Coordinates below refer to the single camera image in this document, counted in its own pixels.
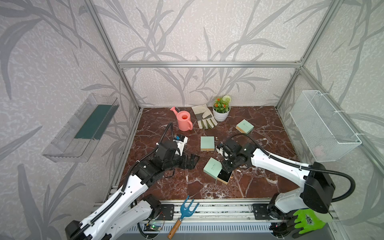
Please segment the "mint drawer jewelry box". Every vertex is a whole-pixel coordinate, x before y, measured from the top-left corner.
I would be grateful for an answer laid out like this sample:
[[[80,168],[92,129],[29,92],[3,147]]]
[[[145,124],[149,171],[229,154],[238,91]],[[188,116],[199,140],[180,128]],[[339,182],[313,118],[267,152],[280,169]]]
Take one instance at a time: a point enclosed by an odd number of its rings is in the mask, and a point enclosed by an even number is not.
[[[225,185],[227,185],[232,178],[232,173],[228,173],[226,170],[224,170],[221,162],[214,158],[210,158],[208,160],[203,170],[204,173]]]

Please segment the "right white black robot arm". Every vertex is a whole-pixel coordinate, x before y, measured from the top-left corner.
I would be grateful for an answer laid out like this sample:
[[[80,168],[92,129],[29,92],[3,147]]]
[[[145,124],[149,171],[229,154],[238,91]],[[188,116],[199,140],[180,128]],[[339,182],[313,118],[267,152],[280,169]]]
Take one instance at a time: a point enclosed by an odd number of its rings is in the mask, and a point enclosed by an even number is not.
[[[318,162],[308,165],[291,161],[266,151],[254,140],[241,146],[233,138],[228,138],[217,145],[216,151],[223,157],[222,166],[227,173],[241,166],[261,168],[297,185],[292,191],[274,194],[267,207],[274,219],[303,209],[326,214],[331,203],[348,198],[356,189],[355,180],[348,174],[327,170]],[[349,189],[339,197],[334,197],[336,185],[332,175],[350,182]]]

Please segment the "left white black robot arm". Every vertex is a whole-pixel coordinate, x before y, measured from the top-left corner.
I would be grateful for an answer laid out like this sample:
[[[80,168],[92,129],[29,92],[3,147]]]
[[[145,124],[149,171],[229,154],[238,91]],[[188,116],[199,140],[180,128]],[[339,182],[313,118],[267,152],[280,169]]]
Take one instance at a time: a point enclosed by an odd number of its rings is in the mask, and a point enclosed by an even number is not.
[[[137,205],[133,202],[160,180],[166,171],[176,168],[192,170],[199,156],[187,156],[183,150],[187,137],[158,143],[151,159],[143,158],[130,169],[123,185],[94,213],[82,221],[72,221],[65,232],[69,240],[116,240],[131,227],[161,213],[161,202],[152,195]]]

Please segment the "grey work gloves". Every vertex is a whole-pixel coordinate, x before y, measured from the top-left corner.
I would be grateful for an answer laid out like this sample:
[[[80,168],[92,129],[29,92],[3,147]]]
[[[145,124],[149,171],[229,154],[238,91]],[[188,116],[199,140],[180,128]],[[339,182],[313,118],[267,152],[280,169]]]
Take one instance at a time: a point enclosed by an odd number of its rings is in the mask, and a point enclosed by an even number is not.
[[[192,110],[196,116],[198,126],[200,129],[208,130],[213,129],[218,125],[216,119],[214,118],[212,112],[207,107],[206,104],[193,106]]]

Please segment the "pink watering can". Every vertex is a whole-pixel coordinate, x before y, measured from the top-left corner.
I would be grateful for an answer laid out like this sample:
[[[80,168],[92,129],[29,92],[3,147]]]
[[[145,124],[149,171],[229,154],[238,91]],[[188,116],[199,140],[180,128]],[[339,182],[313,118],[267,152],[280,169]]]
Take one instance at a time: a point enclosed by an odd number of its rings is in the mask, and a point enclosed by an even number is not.
[[[177,112],[175,107],[170,109],[176,116],[178,122],[178,128],[185,132],[193,129],[193,123],[191,122],[191,114],[187,111]]]

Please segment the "potted plant white pot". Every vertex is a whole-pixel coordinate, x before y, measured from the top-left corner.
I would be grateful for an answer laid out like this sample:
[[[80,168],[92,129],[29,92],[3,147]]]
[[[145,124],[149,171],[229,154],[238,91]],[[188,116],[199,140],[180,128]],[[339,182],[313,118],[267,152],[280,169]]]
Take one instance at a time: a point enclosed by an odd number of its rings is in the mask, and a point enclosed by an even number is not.
[[[213,104],[214,118],[218,122],[223,122],[229,115],[232,98],[229,95],[218,97]]]

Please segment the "small circuit board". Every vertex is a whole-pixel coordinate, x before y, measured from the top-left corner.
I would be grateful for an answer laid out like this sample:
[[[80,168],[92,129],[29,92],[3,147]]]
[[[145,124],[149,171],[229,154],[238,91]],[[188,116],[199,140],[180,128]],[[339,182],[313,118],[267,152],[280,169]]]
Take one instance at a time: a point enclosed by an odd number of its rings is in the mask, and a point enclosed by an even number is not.
[[[162,230],[161,224],[147,223],[144,225],[144,232],[160,232]]]

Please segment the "green black garden glove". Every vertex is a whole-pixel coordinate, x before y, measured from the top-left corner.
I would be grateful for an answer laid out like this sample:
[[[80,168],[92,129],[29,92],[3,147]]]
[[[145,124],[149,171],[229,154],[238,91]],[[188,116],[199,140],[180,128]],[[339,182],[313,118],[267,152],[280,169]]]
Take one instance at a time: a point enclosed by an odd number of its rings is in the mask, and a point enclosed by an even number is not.
[[[297,239],[306,234],[322,229],[327,223],[333,221],[330,213],[321,214],[312,209],[301,209],[289,214],[286,222],[287,231],[292,238]]]

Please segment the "clear plastic wall shelf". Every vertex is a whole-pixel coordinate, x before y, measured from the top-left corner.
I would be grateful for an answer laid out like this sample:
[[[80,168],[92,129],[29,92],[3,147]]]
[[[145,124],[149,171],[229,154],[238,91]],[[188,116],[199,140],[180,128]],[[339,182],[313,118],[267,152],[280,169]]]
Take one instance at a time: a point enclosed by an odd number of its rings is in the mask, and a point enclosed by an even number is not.
[[[120,104],[117,97],[89,94],[42,155],[55,163],[86,163]]]

